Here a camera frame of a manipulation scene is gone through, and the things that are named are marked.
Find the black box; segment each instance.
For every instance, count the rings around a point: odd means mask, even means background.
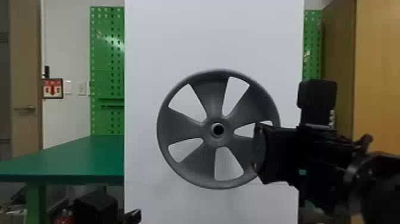
[[[74,200],[76,224],[115,224],[118,201],[104,192],[95,191]]]

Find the wheel spoke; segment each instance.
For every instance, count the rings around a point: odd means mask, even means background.
[[[215,80],[190,84],[204,107],[208,117],[222,116],[228,77],[213,76]]]
[[[158,121],[158,136],[162,137],[168,145],[201,135],[201,123],[190,117],[167,107],[160,113]]]
[[[273,123],[279,122],[278,113],[273,101],[264,98],[264,94],[256,88],[250,86],[237,102],[228,118],[233,128],[242,127],[255,122],[271,120]]]
[[[214,178],[216,150],[203,143],[184,158],[181,164],[193,172]]]
[[[234,135],[227,146],[244,171],[251,168],[252,138]]]

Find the hub hole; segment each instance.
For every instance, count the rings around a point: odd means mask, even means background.
[[[215,136],[221,136],[224,134],[224,126],[221,124],[215,124],[214,127],[212,128],[212,132],[214,133]]]

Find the robotic arm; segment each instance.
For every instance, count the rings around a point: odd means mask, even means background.
[[[399,223],[400,157],[369,153],[371,135],[354,142],[329,128],[335,101],[335,82],[302,82],[297,128],[256,125],[254,170],[264,184],[296,187],[300,207],[308,200],[328,215],[361,213],[366,224]]]

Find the green table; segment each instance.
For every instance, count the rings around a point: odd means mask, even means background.
[[[28,224],[42,224],[45,185],[122,185],[123,164],[123,136],[89,136],[0,162],[0,182],[27,183]]]

